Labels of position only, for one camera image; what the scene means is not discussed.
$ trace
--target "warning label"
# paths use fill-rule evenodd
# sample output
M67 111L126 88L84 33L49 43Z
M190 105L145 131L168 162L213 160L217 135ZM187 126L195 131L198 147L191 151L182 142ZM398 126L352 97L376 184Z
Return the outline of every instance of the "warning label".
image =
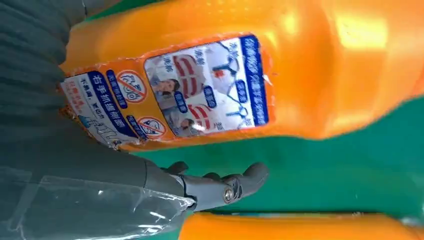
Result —
M146 85L133 70L121 71L117 76L117 82L125 100L132 104L139 104L147 96Z
M138 142L100 72L68 77L61 87L79 121L99 142L111 147Z
M155 117L140 118L138 124L149 139L158 139L167 132L165 125Z
M144 69L178 137L249 129L269 121L260 45L254 35L154 56Z

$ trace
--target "red stripe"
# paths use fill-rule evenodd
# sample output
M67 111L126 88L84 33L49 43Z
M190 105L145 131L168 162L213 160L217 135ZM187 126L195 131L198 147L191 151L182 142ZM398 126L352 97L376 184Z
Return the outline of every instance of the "red stripe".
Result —
M206 129L211 129L211 122L209 121L209 119L205 119L204 122L206 123Z
M189 106L188 106L188 109L190 110L191 114L193 114L193 116L194 116L196 119L200 119L200 116L198 115L198 113L196 112L196 110L194 110L194 109L192 108L192 106L191 106L191 105L189 105Z
M189 96L189 81L187 81L187 78L182 79L182 94L184 94L184 98L188 99L188 96Z
M180 62L178 61L178 57L177 56L173 56L173 61L175 63L176 69L178 70L178 73L180 76L185 76L184 74L184 70L180 65Z
M199 112L201 113L201 115L204 118L207 118L208 117L208 115L206 114L205 110L203 110L203 108L201 108L200 106L197 106L196 109L199 110Z
M190 64L189 60L187 60L187 59L185 59L185 58L181 58L181 61L183 61L183 62L184 62L185 66L186 66L186 67L187 67L187 69L188 69L188 73L189 73L190 75L195 74L195 71L193 70L193 66Z
M191 95L193 96L198 91L198 81L196 80L195 77L191 78L191 85L193 87L193 89L191 89Z

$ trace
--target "gray fabric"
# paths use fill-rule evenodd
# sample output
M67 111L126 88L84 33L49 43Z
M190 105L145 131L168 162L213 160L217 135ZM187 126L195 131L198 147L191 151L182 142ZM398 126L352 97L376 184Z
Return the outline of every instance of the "gray fabric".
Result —
M56 93L71 27L119 0L0 1L0 168L143 187L182 195L153 163L99 145L69 119Z

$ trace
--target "clear plastic wrap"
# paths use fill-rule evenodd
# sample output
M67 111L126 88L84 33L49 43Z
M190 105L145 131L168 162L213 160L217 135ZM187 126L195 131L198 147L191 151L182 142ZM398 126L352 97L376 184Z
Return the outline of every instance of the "clear plastic wrap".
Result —
M0 239L124 240L178 228L191 198L0 168Z

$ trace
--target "green surface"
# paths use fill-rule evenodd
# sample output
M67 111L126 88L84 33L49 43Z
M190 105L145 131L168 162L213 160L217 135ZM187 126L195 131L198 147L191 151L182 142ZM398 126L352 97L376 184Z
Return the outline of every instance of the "green surface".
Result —
M107 14L150 2L124 0ZM366 129L324 141L272 137L137 155L160 166L185 161L193 175L225 175L266 163L271 169L267 184L223 211L363 211L423 220L423 125L424 99L418 99Z

